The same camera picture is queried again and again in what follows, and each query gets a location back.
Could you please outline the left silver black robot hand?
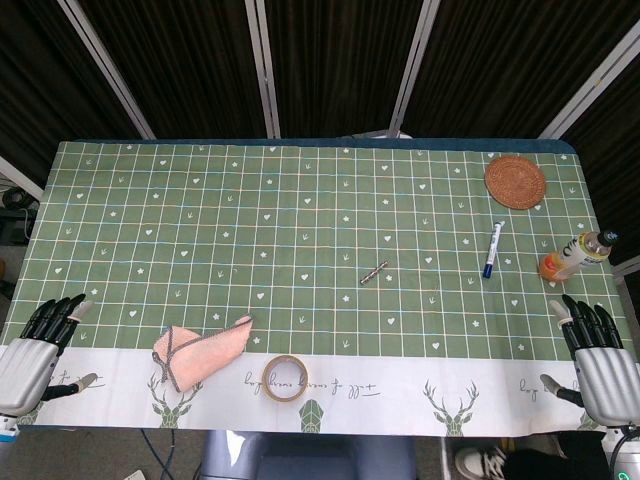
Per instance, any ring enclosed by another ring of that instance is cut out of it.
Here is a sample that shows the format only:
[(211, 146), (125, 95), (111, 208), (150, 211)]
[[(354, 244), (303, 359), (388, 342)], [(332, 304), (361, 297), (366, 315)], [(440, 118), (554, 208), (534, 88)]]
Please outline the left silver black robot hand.
[(1, 355), (2, 417), (22, 417), (41, 402), (75, 395), (97, 380), (98, 375), (90, 373), (70, 384), (50, 384), (60, 357), (92, 305), (79, 294), (50, 299), (34, 311)]

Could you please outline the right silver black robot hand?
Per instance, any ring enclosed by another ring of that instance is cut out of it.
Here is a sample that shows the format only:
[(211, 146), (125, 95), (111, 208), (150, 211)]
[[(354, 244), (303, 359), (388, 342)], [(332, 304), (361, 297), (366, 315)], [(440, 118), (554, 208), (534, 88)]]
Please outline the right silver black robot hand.
[(567, 294), (548, 302), (558, 319), (573, 361), (578, 388), (560, 385), (548, 374), (540, 380), (554, 396), (583, 408), (607, 428), (639, 425), (639, 369), (624, 348), (613, 317)]

